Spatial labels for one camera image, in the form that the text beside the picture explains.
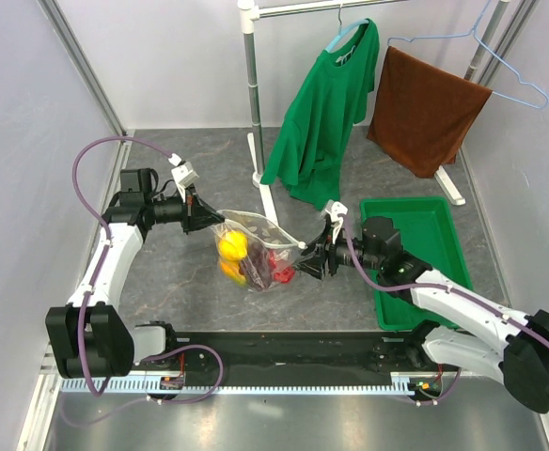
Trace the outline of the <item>red bell pepper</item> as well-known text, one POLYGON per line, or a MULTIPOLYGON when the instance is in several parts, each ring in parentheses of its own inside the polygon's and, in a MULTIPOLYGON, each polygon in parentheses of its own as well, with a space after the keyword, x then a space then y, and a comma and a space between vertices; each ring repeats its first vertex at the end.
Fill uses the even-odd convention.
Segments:
POLYGON ((294 268, 275 250, 269 251, 269 267, 275 283, 287 284, 295 276, 294 268))

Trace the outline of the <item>orange green mango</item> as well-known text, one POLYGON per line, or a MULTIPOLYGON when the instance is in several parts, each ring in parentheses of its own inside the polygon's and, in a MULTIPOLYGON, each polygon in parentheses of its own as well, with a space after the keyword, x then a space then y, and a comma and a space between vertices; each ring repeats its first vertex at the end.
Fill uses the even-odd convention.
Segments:
POLYGON ((240 286, 245 286, 247 284, 246 277, 243 274, 243 270, 238 261, 230 261, 226 259, 219 260, 219 268, 222 273, 233 280, 240 286))

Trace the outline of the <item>purple grape bunch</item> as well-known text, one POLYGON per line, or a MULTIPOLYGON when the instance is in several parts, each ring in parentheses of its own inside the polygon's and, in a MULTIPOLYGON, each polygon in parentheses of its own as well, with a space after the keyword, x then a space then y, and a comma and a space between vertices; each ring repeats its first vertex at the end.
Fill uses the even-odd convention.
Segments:
POLYGON ((241 268, 247 285, 255 291, 264 291, 273 283, 269 267, 269 252, 261 242, 249 243, 247 257, 241 261, 241 268))

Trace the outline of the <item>clear dotted zip top bag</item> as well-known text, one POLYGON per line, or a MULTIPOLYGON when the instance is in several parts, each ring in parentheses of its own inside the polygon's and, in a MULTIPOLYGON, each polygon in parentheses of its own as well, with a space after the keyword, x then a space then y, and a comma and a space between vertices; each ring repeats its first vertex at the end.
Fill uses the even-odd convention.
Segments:
POLYGON ((289 283, 294 262, 307 248, 277 223, 244 210, 219 210, 224 221, 213 225, 218 266, 224 276, 254 292, 289 283))

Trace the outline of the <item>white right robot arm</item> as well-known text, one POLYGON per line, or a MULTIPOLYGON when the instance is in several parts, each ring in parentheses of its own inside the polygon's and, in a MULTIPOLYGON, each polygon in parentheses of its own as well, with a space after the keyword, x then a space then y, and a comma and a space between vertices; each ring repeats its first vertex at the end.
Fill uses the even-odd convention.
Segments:
POLYGON ((534 314, 490 301, 454 283, 403 248, 393 221, 370 217, 355 238, 345 214, 328 214, 321 235, 294 263, 315 278, 350 266, 373 288, 457 325, 451 330, 425 320, 404 346, 406 363, 418 370, 452 365, 501 383, 533 412, 549 412, 549 312, 534 314))

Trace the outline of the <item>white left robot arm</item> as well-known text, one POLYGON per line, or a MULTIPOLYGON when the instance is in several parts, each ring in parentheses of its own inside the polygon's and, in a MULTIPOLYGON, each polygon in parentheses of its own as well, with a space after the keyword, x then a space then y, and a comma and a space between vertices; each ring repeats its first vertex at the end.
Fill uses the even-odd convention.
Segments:
POLYGON ((221 224, 222 215, 194 186, 190 163, 172 171, 176 186, 164 195, 150 168, 123 170, 120 189, 102 215, 97 249, 67 303, 53 307, 45 325, 59 374, 65 379, 123 377, 145 358, 160 369, 180 359, 172 327, 163 321, 128 328, 118 314, 124 283, 135 256, 156 225, 179 224, 184 233, 221 224))

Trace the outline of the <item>green t-shirt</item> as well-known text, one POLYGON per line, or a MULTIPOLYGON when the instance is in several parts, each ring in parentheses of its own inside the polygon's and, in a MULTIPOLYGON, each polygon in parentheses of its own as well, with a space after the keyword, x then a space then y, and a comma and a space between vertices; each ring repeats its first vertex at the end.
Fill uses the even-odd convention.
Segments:
POLYGON ((317 210, 340 199, 345 148, 366 117, 379 52, 377 24, 366 19, 341 48, 319 54, 285 114, 261 183, 280 180, 317 210))

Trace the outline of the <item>green plastic tray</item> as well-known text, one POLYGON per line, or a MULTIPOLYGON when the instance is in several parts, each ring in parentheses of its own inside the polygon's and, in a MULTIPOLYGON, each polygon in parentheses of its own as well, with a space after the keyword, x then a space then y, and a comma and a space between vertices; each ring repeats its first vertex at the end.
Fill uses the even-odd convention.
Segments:
MULTIPOLYGON (((472 283, 447 200, 440 196, 367 198, 360 201, 361 219, 383 216, 400 231, 406 250, 429 262, 465 288, 472 283)), ((419 309, 388 293, 374 293, 374 308, 381 329, 411 331, 424 320, 450 329, 457 326, 430 311, 419 309)))

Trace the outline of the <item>brown towel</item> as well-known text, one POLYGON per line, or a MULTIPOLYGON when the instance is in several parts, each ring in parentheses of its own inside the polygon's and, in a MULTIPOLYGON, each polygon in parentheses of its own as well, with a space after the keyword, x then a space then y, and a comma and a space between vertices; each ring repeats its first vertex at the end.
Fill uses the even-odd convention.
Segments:
POLYGON ((367 138, 416 177, 454 163, 492 90, 402 50, 386 50, 367 138))

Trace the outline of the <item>white garment rack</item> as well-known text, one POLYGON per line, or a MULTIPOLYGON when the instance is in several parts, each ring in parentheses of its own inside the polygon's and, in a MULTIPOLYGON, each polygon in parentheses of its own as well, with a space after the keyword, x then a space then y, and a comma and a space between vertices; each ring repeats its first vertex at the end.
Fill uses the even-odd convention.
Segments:
POLYGON ((259 101, 255 23, 260 20, 274 17, 292 16, 328 10, 334 10, 337 12, 340 3, 344 4, 343 9, 368 7, 375 4, 373 1, 312 1, 261 8, 255 1, 239 1, 237 3, 243 34, 243 47, 251 115, 251 132, 247 134, 247 142, 254 167, 252 183, 259 190, 265 216, 275 223, 278 222, 278 218, 271 188, 261 183, 262 174, 265 168, 265 156, 259 101))

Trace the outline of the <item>light blue shirt hanger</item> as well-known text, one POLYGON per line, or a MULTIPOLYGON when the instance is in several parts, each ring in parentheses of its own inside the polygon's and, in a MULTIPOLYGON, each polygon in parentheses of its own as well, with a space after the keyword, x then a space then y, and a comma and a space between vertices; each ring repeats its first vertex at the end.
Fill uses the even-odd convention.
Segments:
POLYGON ((369 24, 369 19, 361 19, 358 21, 355 21, 354 23, 351 23, 349 25, 344 25, 341 17, 342 10, 344 8, 344 4, 340 3, 339 7, 337 9, 337 21, 338 21, 338 30, 337 34, 333 37, 333 39, 329 42, 329 44, 325 47, 325 51, 327 53, 332 53, 336 46, 341 42, 341 40, 348 35, 351 31, 353 31, 355 28, 363 25, 363 24, 369 24))

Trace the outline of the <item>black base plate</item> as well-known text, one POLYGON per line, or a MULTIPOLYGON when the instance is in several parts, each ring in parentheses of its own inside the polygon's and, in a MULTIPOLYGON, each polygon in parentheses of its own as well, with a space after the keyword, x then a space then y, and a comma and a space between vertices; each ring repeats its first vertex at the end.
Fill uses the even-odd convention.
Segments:
POLYGON ((214 349, 229 382, 382 383, 392 372, 438 372, 408 333, 189 332, 169 348, 185 345, 214 349))

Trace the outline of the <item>aluminium frame post left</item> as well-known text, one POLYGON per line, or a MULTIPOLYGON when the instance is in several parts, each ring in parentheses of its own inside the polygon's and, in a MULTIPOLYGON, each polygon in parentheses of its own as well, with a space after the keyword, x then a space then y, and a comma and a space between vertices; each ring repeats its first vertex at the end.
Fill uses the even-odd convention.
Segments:
POLYGON ((54 31, 66 49, 74 67, 82 77, 91 96, 99 106, 111 131, 117 135, 127 135, 127 129, 120 120, 115 107, 109 101, 95 70, 59 3, 55 0, 39 0, 39 6, 51 23, 54 31))

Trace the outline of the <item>aluminium frame post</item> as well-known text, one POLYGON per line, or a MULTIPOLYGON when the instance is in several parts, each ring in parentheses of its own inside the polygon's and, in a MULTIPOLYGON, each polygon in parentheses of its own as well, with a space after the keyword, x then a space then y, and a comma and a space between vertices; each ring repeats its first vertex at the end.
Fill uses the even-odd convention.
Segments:
POLYGON ((95 70, 59 3, 55 0, 39 0, 39 6, 51 23, 54 31, 66 49, 74 67, 82 77, 91 96, 99 106, 111 131, 117 135, 127 135, 127 129, 120 120, 115 107, 109 101, 95 70))
MULTIPOLYGON (((498 1, 492 1, 491 5, 493 6, 492 13, 494 12, 494 7, 498 1)), ((504 15, 499 21, 498 27, 494 32, 494 35, 489 39, 490 47, 498 51, 498 53, 506 58, 513 47, 516 45, 516 42, 520 35, 525 31, 527 23, 530 18, 533 16, 533 13, 536 11, 537 6, 540 4, 540 1, 537 0, 524 0, 524 1, 515 1, 516 7, 511 13, 510 17, 505 20, 507 11, 510 9, 510 1, 506 4, 506 10, 504 15)), ((485 24, 483 32, 488 26, 488 22, 485 24)), ((497 72, 499 71, 502 65, 498 62, 492 60, 491 56, 487 53, 482 55, 481 61, 478 64, 478 69, 474 74, 470 74, 471 69, 466 69, 464 78, 468 81, 475 81, 480 85, 488 85, 497 72)))

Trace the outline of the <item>aluminium frame post right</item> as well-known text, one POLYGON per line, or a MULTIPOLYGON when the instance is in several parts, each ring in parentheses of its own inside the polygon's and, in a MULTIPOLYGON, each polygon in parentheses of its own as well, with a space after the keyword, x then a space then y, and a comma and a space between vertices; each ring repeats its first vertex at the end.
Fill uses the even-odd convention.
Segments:
MULTIPOLYGON (((492 13, 494 12, 494 7, 498 1, 492 1, 491 5, 493 6, 492 13)), ((510 17, 505 20, 507 11, 510 9, 510 1, 506 4, 506 10, 504 15, 499 21, 498 27, 494 32, 494 35, 489 39, 490 47, 498 51, 498 53, 506 58, 513 47, 516 45, 516 42, 520 35, 525 31, 527 23, 530 18, 533 16, 533 13, 536 11, 537 6, 540 4, 540 1, 537 0, 524 0, 524 1, 515 1, 516 7, 511 13, 510 17)), ((488 26, 488 22, 485 24, 483 32, 488 26)), ((497 72, 499 71, 502 65, 498 62, 492 60, 491 56, 487 53, 482 55, 481 61, 478 64, 478 69, 474 74, 470 74, 471 69, 466 69, 464 78, 468 81, 475 81, 480 85, 488 85, 497 72)))

